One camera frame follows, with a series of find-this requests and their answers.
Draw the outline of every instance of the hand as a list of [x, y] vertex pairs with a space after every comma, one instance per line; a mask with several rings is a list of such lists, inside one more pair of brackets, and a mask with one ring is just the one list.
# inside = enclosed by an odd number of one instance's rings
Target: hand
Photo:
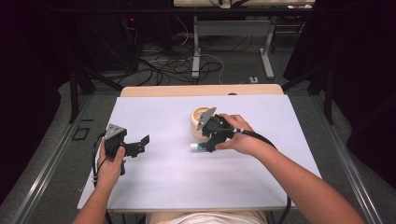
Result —
[[120, 177], [121, 164], [124, 162], [124, 155], [125, 148], [120, 147], [114, 160], [107, 158], [105, 141], [102, 140], [99, 151], [99, 159], [97, 161], [97, 167], [99, 169], [98, 182], [96, 185], [97, 188], [102, 188], [110, 191], [113, 190]]
[[[248, 131], [253, 131], [250, 125], [240, 116], [240, 115], [226, 115], [226, 114], [219, 114], [221, 117], [225, 118], [227, 122], [236, 129], [244, 129]], [[216, 149], [227, 149], [233, 148], [236, 151], [248, 155], [253, 155], [254, 152], [261, 148], [261, 146], [265, 144], [266, 147], [269, 147], [268, 144], [264, 143], [263, 141], [246, 135], [242, 133], [235, 133], [233, 138], [229, 141], [219, 143], [215, 145]]]

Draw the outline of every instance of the table surface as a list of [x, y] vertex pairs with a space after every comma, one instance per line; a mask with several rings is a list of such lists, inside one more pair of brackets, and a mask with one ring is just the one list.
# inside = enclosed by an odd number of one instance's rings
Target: table surface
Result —
[[[249, 0], [244, 7], [314, 5], [315, 0]], [[215, 7], [209, 0], [174, 0], [175, 7]]]
[[[212, 96], [199, 95], [212, 88], [217, 90]], [[258, 88], [255, 94], [251, 88]], [[238, 95], [227, 95], [230, 90]], [[290, 100], [279, 90], [276, 85], [126, 88], [109, 123], [128, 130], [126, 143], [147, 134], [150, 143], [145, 153], [126, 159], [126, 174], [113, 189], [108, 209], [192, 212], [284, 208], [286, 193], [256, 159], [234, 150], [190, 151], [190, 143], [197, 142], [191, 134], [192, 110], [216, 106], [218, 112], [242, 115], [279, 151], [320, 176]], [[176, 96], [177, 92], [187, 96]], [[89, 178], [78, 208], [92, 191]]]

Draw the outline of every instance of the black curtain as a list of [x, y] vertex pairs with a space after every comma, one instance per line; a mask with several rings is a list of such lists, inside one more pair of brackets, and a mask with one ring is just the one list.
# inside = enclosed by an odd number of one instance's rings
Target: black curtain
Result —
[[[396, 9], [392, 1], [337, 2], [317, 6], [349, 13], [309, 18], [285, 78], [294, 80], [334, 52], [333, 99], [352, 125], [347, 146], [396, 188]], [[325, 73], [310, 79], [322, 85]]]
[[0, 203], [35, 153], [58, 109], [68, 72], [35, 1], [0, 5]]

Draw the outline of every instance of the table leg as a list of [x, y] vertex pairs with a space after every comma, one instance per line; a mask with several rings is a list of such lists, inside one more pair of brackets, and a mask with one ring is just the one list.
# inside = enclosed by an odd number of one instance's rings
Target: table leg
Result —
[[199, 78], [199, 65], [200, 65], [200, 57], [201, 50], [199, 48], [199, 27], [198, 27], [198, 18], [194, 17], [194, 59], [192, 61], [192, 78]]
[[267, 76], [268, 79], [274, 78], [274, 72], [271, 67], [270, 59], [268, 58], [268, 52], [270, 51], [271, 48], [271, 41], [274, 35], [275, 26], [276, 26], [276, 17], [272, 17], [265, 39], [265, 47], [264, 49], [260, 49], [260, 55], [262, 56], [262, 64], [264, 65], [265, 75]]

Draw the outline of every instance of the white tabletop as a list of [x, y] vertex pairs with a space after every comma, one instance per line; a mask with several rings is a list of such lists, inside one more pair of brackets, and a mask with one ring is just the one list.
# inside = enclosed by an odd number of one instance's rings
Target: white tabletop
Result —
[[[108, 209], [120, 212], [277, 209], [286, 193], [256, 159], [234, 150], [191, 153], [190, 114], [200, 106], [240, 114], [256, 133], [320, 176], [287, 95], [120, 97], [109, 123], [127, 129], [126, 143], [147, 134], [150, 143], [127, 158], [126, 174]], [[93, 191], [87, 180], [78, 208]]]

